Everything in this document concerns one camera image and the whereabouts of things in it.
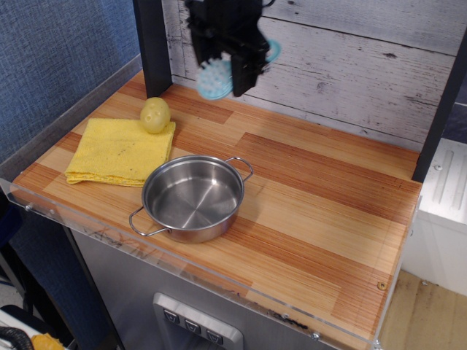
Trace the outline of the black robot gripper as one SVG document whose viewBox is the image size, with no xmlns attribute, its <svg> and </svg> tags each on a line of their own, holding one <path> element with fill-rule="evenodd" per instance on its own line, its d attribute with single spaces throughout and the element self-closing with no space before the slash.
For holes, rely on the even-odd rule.
<svg viewBox="0 0 467 350">
<path fill-rule="evenodd" d="M 218 41 L 238 40 L 257 43 L 265 36 L 258 28 L 262 16 L 262 1 L 186 1 L 190 29 L 197 64 L 221 59 Z M 256 86 L 257 79 L 267 65 L 266 52 L 231 56 L 233 95 L 240 97 Z"/>
</svg>

